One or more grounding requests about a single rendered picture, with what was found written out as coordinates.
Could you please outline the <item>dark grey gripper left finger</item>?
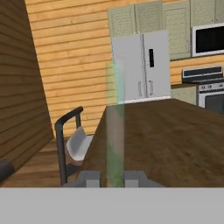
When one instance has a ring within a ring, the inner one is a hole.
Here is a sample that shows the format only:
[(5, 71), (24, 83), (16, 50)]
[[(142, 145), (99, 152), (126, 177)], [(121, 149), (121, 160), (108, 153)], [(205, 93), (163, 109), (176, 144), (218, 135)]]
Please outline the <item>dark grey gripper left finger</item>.
[(65, 187), (100, 187), (101, 173), (99, 171), (81, 171), (78, 178), (65, 184)]

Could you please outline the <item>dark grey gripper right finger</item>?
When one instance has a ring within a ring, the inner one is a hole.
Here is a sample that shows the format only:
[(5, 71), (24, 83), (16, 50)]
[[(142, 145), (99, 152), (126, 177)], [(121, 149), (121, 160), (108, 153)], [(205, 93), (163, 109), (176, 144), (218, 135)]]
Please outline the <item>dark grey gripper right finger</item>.
[(125, 171), (125, 187), (162, 187), (159, 183), (147, 178), (144, 171)]

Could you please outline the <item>translucent green straw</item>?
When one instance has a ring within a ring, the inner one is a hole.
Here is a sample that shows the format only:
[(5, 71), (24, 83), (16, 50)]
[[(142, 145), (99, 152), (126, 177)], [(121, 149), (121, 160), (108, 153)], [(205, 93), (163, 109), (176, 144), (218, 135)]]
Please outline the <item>translucent green straw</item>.
[(123, 187), (124, 106), (117, 103), (116, 75), (119, 66), (106, 63), (106, 172), (107, 187)]

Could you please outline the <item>black stool with white seat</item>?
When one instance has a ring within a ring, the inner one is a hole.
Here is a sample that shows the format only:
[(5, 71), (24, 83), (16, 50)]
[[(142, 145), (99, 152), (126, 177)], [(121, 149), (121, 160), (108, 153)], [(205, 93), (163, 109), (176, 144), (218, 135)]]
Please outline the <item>black stool with white seat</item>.
[[(79, 106), (63, 115), (54, 124), (61, 186), (66, 185), (68, 178), (79, 170), (94, 137), (87, 135), (81, 126), (82, 111), (83, 107)], [(76, 131), (65, 142), (63, 126), (73, 117), (76, 122)]]

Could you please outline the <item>dark grey stool seat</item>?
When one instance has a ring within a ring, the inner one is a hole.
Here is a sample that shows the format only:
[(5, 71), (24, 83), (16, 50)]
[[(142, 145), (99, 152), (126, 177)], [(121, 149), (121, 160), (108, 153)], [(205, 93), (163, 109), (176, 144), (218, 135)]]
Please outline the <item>dark grey stool seat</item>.
[(0, 161), (0, 184), (14, 172), (15, 167), (11, 161)]

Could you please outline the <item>pale green base cupboard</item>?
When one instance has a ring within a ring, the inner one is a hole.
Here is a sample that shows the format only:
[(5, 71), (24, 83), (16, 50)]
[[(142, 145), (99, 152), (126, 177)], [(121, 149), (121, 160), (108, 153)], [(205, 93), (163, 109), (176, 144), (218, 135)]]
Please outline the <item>pale green base cupboard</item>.
[(174, 99), (197, 105), (197, 85), (177, 84), (171, 86), (171, 97)]

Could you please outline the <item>silver double-door fridge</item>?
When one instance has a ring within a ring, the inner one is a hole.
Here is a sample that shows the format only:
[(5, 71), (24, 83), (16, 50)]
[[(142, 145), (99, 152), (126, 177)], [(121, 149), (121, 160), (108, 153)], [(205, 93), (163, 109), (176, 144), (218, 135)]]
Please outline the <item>silver double-door fridge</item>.
[(171, 97), (166, 30), (115, 37), (111, 45), (119, 104)]

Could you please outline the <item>silver oven with hob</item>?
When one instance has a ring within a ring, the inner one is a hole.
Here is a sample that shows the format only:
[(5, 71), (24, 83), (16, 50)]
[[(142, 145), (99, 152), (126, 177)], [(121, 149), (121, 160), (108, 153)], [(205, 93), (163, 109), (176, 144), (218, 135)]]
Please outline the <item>silver oven with hob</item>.
[(224, 115), (224, 74), (222, 65), (182, 70), (182, 82), (197, 85), (197, 105)]

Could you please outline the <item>white microwave oven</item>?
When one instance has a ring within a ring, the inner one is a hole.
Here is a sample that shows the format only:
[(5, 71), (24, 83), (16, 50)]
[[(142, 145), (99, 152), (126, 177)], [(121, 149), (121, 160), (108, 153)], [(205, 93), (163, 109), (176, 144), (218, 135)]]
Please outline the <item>white microwave oven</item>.
[(224, 53), (224, 23), (192, 27), (192, 56)]

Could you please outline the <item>pale green wall cupboards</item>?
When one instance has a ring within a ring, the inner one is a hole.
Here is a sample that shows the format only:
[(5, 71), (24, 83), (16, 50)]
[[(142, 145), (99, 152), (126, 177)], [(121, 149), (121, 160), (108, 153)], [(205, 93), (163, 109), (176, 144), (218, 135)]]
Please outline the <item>pale green wall cupboards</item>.
[(111, 37), (167, 30), (170, 59), (191, 56), (191, 28), (224, 23), (224, 0), (162, 0), (108, 9)]

